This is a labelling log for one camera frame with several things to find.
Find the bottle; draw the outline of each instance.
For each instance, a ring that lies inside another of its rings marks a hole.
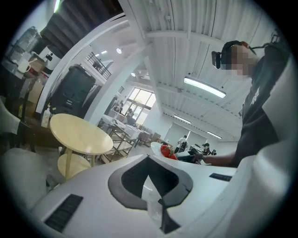
[[[50,112],[50,104],[47,106],[47,110],[44,111],[41,121],[41,126],[47,128],[48,121],[50,119],[51,112]]]

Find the hand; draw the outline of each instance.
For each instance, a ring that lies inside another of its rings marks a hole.
[[[204,156],[203,156],[203,154],[202,153],[196,153],[195,154],[195,162],[196,161],[201,161],[202,159],[204,159]]]

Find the white pillar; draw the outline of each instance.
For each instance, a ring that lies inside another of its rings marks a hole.
[[[119,26],[125,22],[127,22],[126,17],[119,18],[124,14],[119,14],[104,23],[100,24],[97,28],[91,31],[88,35],[86,35],[83,39],[81,39],[78,43],[76,43],[67,53],[63,56],[60,62],[57,64],[50,77],[48,78],[42,92],[40,99],[38,101],[36,112],[42,113],[42,109],[46,103],[47,98],[49,97],[56,81],[64,71],[64,69],[69,66],[71,60],[88,44],[90,44],[97,37],[106,33],[107,31],[113,29],[116,26]]]
[[[88,109],[85,120],[97,125],[119,88],[124,84],[133,70],[147,57],[148,45],[145,48],[138,48],[128,56],[123,65],[118,67],[103,85],[97,96]]]

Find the red object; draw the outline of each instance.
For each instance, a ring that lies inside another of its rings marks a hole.
[[[166,147],[168,147],[168,146],[167,146],[167,145],[162,145],[162,146],[160,147],[160,151],[163,151],[163,149],[166,148]]]
[[[167,146],[165,148],[161,149],[161,152],[164,157],[169,157],[169,155],[171,154],[171,150]]]
[[[171,154],[171,155],[169,156],[169,158],[170,158],[170,159],[174,159],[174,160],[178,160],[175,154]]]

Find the window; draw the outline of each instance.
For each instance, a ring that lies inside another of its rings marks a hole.
[[[148,110],[147,108],[144,108],[142,110],[142,112],[140,113],[140,116],[138,117],[138,120],[136,120],[137,124],[142,125],[146,119],[146,117],[148,116],[150,110]]]
[[[138,88],[135,88],[134,90],[133,90],[133,92],[131,93],[131,95],[129,96],[129,99],[135,99],[135,97],[136,97],[136,95],[139,93],[139,91],[140,91],[140,89],[138,89]]]
[[[151,94],[148,102],[146,103],[146,106],[152,107],[153,104],[155,103],[155,101],[156,101],[156,98],[155,98],[155,94],[153,93],[153,94]]]
[[[131,108],[134,112],[133,119],[137,124],[143,124],[151,107],[155,103],[155,94],[139,88],[135,88],[126,100],[122,114],[126,115]]]

